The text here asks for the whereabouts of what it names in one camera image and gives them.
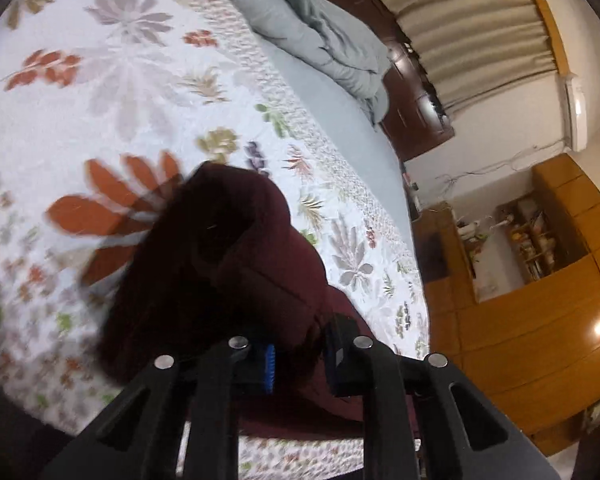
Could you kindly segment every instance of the gray blanket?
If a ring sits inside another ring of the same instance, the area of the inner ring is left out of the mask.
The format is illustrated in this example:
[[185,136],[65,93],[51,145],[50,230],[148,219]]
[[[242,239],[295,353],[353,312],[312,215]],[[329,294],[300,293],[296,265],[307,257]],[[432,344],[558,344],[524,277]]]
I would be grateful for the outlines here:
[[255,32],[331,77],[361,102],[373,123],[382,120],[388,51],[364,23],[327,0],[229,1]]

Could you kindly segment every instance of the bed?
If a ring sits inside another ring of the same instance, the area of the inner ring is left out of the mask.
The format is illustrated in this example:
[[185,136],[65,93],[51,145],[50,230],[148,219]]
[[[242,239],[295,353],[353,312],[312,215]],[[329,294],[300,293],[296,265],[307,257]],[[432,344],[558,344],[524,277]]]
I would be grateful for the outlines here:
[[[204,160],[285,195],[379,340],[429,328],[398,159],[328,76],[226,0],[13,0],[0,17],[0,385],[78,433],[117,394],[92,351],[116,283]],[[241,437],[241,478],[330,478],[362,441]]]

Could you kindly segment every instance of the dark brown wooden headboard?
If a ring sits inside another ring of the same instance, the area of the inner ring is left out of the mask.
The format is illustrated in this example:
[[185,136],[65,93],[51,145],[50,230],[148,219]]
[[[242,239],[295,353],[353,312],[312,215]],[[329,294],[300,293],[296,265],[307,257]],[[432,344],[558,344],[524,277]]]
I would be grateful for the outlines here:
[[409,160],[454,136],[448,117],[409,38],[380,0],[329,0],[350,12],[389,48],[393,65],[384,77],[389,112],[382,129],[400,160]]

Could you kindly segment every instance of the dark red fabric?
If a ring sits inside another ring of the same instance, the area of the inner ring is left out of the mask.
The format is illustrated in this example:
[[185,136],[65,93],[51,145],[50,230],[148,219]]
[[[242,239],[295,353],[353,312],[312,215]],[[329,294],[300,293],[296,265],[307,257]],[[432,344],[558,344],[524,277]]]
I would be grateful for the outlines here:
[[141,244],[102,330],[103,368],[126,383],[163,353],[199,355],[257,324],[276,345],[275,394],[247,399],[242,428],[280,438],[362,436],[360,399],[329,393],[320,349],[334,313],[353,316],[328,285],[314,247],[290,224],[268,178],[206,162]]

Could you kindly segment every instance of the light blue sheet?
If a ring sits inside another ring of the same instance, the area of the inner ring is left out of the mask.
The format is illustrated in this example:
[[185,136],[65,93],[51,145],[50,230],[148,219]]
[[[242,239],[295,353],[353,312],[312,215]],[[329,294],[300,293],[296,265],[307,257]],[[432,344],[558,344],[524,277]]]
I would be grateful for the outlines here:
[[263,38],[260,44],[324,133],[391,215],[413,251],[400,163],[380,127],[373,128],[358,102],[328,76]]

